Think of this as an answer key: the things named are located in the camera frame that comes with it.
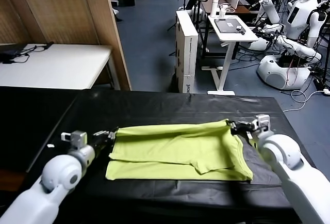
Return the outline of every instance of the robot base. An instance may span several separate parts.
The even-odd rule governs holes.
[[[309,77],[307,68],[281,68],[276,62],[281,55],[265,56],[257,70],[268,85],[280,90],[300,90]]]

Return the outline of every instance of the white humanoid robot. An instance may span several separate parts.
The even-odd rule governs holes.
[[[270,117],[259,115],[251,123],[227,121],[233,135],[243,136],[271,166],[282,182],[282,189],[303,224],[330,224],[330,182],[301,154],[297,142],[274,134]],[[63,133],[72,150],[50,160],[31,189],[20,194],[0,218],[0,224],[51,224],[59,205],[74,189],[87,167],[114,132],[101,131],[96,142],[87,144],[87,134]]]
[[[260,62],[258,74],[270,86],[281,90],[301,89],[310,75],[305,65],[318,62],[322,56],[313,49],[327,14],[319,9],[318,0],[291,0],[286,25],[273,25],[286,31],[277,36],[274,44],[287,50],[286,55],[265,56]],[[298,42],[300,35],[309,27],[306,45]]]

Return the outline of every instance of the bottle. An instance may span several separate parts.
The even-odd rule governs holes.
[[[219,0],[212,0],[212,8],[211,8],[211,18],[215,18],[217,15],[217,8],[218,8]]]

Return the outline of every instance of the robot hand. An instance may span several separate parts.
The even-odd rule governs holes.
[[[282,189],[304,224],[330,223],[330,182],[301,154],[286,135],[270,130],[270,117],[259,115],[251,123],[228,121],[233,135],[242,135],[271,166]]]

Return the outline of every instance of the white table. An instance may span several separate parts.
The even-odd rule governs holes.
[[[213,26],[219,40],[222,42],[222,46],[228,44],[228,50],[226,53],[225,61],[222,67],[217,68],[209,68],[209,67],[202,67],[204,71],[211,71],[214,83],[216,85],[217,91],[208,91],[208,94],[215,94],[215,95],[235,95],[233,91],[224,91],[224,85],[227,79],[230,63],[232,61],[234,48],[237,42],[254,42],[258,40],[258,37],[252,32],[252,30],[237,16],[235,15],[226,15],[226,19],[236,19],[242,28],[245,29],[245,34],[241,33],[221,33],[215,24],[215,20],[219,19],[219,17],[211,18],[208,16],[210,23]],[[218,76],[217,71],[221,71],[220,77]]]
[[[44,44],[29,44],[26,49],[35,45]],[[48,50],[30,53],[26,63],[0,63],[0,86],[87,89],[107,64],[114,86],[119,88],[110,46],[53,44]]]

